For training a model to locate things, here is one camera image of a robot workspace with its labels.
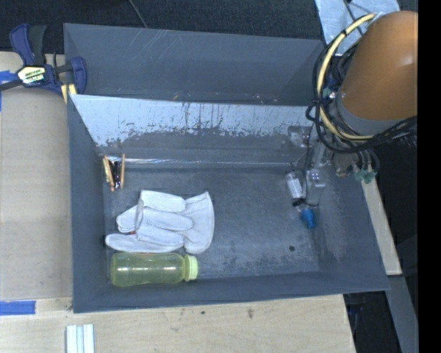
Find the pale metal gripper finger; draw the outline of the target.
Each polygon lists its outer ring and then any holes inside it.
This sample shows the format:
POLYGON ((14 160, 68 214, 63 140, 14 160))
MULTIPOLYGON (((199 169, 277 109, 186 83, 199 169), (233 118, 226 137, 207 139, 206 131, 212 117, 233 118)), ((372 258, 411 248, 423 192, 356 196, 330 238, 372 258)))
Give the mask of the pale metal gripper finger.
POLYGON ((285 180, 293 206, 295 207, 302 204, 304 202, 304 190, 296 172, 291 171, 288 173, 285 180))
POLYGON ((325 178, 320 170, 308 170, 305 178, 306 203, 311 207, 317 207, 325 187, 325 178))

